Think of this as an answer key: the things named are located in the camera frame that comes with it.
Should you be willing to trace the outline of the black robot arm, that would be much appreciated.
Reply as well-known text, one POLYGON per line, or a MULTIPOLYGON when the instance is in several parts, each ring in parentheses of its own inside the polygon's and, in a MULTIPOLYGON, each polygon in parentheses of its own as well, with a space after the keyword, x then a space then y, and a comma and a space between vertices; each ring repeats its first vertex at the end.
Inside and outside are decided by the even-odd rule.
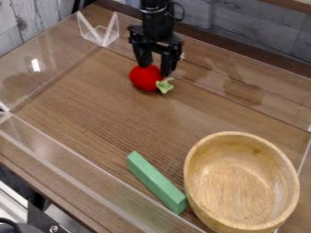
POLYGON ((154 63, 154 53, 160 54, 160 75, 170 76, 183 55, 183 40, 174 33, 175 23, 183 20, 175 17, 175 5, 171 0, 142 0, 142 24, 128 26, 128 42, 140 67, 154 63))

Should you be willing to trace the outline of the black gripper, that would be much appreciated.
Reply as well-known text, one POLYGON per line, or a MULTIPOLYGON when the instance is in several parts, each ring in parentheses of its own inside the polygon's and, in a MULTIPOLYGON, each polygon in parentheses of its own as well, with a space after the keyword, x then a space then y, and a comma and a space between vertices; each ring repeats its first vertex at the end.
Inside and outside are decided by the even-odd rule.
POLYGON ((152 52, 162 54, 160 74, 167 77, 176 69, 182 59, 182 39, 174 34, 175 23, 183 20, 175 17, 174 5, 143 5, 142 25, 130 25, 128 42, 140 67, 152 62, 152 52))

